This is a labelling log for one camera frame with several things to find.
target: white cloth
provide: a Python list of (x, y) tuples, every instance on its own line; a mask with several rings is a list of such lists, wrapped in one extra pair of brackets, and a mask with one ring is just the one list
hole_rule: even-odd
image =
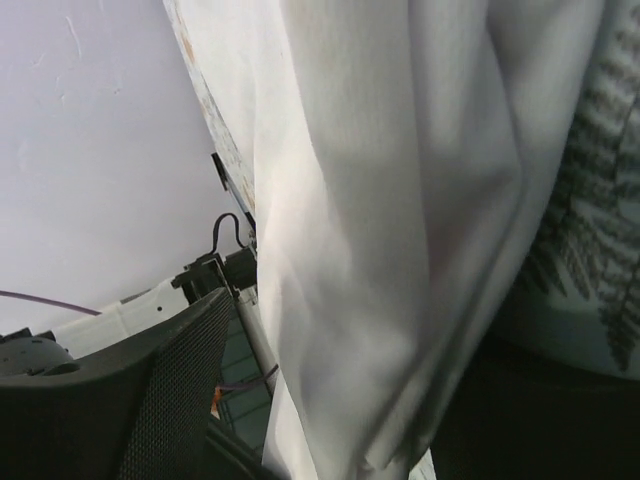
[(405, 480), (534, 238), (603, 2), (207, 1), (282, 371), (265, 463)]

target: purple cable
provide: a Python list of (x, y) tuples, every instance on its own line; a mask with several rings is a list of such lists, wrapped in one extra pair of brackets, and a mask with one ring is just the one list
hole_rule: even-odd
[(240, 390), (251, 390), (252, 388), (259, 387), (264, 382), (269, 380), (278, 371), (278, 368), (279, 367), (276, 364), (271, 370), (269, 370), (269, 373), (267, 373), (266, 375), (264, 375), (264, 376), (262, 376), (260, 378), (256, 378), (255, 380), (251, 380), (250, 382), (226, 383), (226, 384), (222, 383), (222, 384), (218, 385), (218, 388), (220, 390), (222, 390), (223, 392), (234, 392), (234, 391), (240, 391)]
[(86, 313), (87, 315), (93, 315), (93, 316), (102, 315), (102, 312), (99, 312), (97, 310), (81, 307), (79, 305), (73, 305), (72, 303), (60, 302), (58, 300), (51, 300), (49, 298), (36, 297), (35, 295), (27, 295), (26, 293), (8, 292), (6, 290), (0, 290), (0, 297), (15, 298), (17, 300), (26, 300), (27, 302), (42, 303), (44, 305), (51, 305), (52, 307), (66, 308), (67, 310), (73, 310), (74, 312)]

